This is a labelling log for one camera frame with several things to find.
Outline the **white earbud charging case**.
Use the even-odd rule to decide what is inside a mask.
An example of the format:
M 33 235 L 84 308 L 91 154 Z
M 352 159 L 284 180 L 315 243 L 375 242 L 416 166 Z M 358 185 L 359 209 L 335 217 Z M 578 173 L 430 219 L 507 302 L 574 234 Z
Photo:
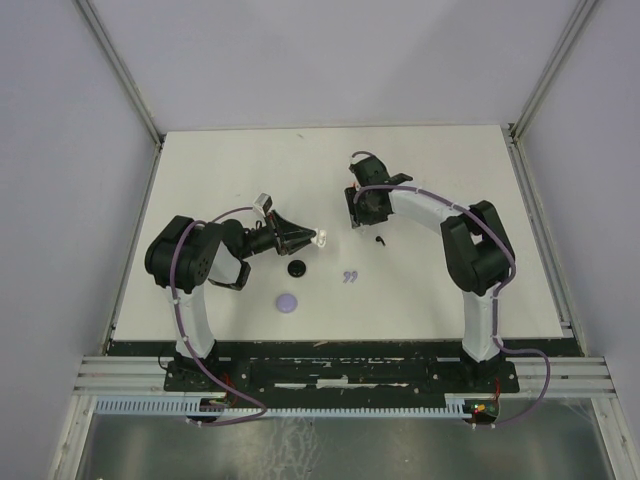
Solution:
M 323 229 L 315 229 L 311 241 L 318 248 L 324 248 L 327 244 L 327 232 Z

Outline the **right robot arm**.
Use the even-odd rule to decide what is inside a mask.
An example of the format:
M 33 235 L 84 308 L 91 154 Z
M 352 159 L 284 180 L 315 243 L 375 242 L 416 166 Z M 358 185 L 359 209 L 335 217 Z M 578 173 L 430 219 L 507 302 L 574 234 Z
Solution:
M 415 185 L 407 174 L 392 176 L 370 152 L 356 151 L 352 158 L 349 170 L 356 184 L 345 189 L 345 198 L 354 229 L 399 215 L 440 235 L 447 272 L 463 295 L 459 379 L 469 390 L 483 390 L 503 361 L 497 302 L 516 273 L 515 253 L 496 207 L 485 200 L 460 205 Z

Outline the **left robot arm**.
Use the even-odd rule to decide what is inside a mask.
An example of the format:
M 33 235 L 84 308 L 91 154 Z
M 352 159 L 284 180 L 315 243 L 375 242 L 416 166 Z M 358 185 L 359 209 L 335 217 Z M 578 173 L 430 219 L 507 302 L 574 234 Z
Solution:
M 221 378 L 220 364 L 209 358 L 216 339 L 206 311 L 205 285 L 240 291 L 251 272 L 248 258 L 269 250 L 289 256 L 311 244 L 322 248 L 326 237 L 324 230 L 292 223 L 274 210 L 252 228 L 235 219 L 171 219 L 148 247 L 144 266 L 172 305 L 176 350 L 193 359 L 186 370 L 191 383 L 209 390 Z

